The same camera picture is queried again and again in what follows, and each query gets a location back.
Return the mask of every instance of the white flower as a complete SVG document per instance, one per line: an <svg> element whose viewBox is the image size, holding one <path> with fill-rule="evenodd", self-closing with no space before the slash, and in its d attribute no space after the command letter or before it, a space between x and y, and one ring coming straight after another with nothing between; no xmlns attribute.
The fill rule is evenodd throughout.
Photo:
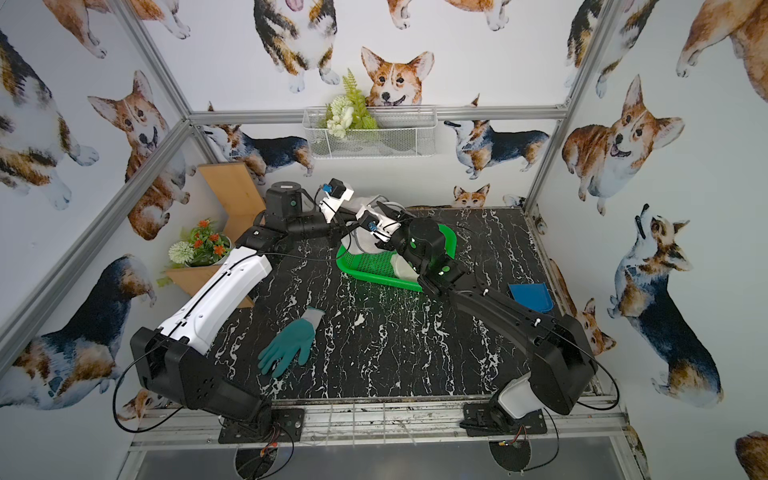
<svg viewBox="0 0 768 480"><path fill-rule="evenodd" d="M186 263L194 258L194 248L189 242L176 242L168 249L168 257L174 263Z"/></svg>

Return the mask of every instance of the blue object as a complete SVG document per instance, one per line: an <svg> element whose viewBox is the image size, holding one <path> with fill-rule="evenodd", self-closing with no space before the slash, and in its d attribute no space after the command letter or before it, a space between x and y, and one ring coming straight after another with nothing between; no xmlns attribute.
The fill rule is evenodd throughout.
<svg viewBox="0 0 768 480"><path fill-rule="evenodd" d="M546 313L554 308L549 290L543 283L526 283L524 285L510 283L509 291L515 302L531 310Z"/></svg>
<svg viewBox="0 0 768 480"><path fill-rule="evenodd" d="M262 374L270 371L272 364L280 362L272 372L272 378L281 376L290 365L296 353L299 353L299 365L304 365L310 358L312 342L315 341L315 327L304 318L288 324L270 344L259 353L259 368Z"/></svg>

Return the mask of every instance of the wooden board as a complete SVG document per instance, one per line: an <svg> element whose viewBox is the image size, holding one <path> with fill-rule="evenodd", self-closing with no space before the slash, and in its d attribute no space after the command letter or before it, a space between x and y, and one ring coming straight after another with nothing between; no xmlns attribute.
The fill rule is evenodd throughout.
<svg viewBox="0 0 768 480"><path fill-rule="evenodd" d="M165 272L181 289L194 296L199 289L219 271L220 265L192 266L188 268L174 268ZM243 298L237 308L253 308L253 300L248 296Z"/></svg>

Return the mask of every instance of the dog tongue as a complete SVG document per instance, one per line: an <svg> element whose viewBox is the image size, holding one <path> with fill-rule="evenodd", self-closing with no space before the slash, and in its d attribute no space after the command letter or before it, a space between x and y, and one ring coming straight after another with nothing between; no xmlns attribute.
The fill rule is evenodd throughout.
<svg viewBox="0 0 768 480"><path fill-rule="evenodd" d="M304 8L304 0L286 0L286 5L294 12L299 12Z"/></svg>

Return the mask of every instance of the blue plastic lid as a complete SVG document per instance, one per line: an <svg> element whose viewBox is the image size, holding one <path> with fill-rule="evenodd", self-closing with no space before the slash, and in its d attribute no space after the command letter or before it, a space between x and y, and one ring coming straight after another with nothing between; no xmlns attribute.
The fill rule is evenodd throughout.
<svg viewBox="0 0 768 480"><path fill-rule="evenodd" d="M509 284L515 302L537 312L546 313L554 308L552 297L543 283Z"/></svg>

